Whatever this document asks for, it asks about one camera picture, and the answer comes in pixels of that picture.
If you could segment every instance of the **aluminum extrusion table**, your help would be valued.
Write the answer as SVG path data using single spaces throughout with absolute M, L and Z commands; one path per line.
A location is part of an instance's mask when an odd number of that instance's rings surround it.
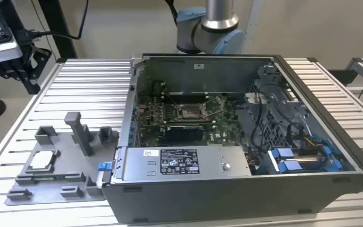
M 363 103 L 318 62 L 286 59 L 304 84 L 363 150 Z M 129 82 L 129 60 L 73 59 L 57 63 L 0 144 L 0 226 L 117 226 L 107 201 L 5 206 L 5 193 L 20 173 L 40 125 L 69 131 L 67 111 L 81 112 L 89 129 L 120 130 Z M 363 227 L 363 192 L 340 196 L 318 214 L 168 223 L 164 227 L 232 226 Z

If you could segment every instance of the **power supply label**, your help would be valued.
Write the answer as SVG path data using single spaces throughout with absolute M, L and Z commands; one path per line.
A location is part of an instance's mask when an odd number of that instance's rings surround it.
M 196 149 L 160 150 L 160 173 L 199 174 L 199 156 Z

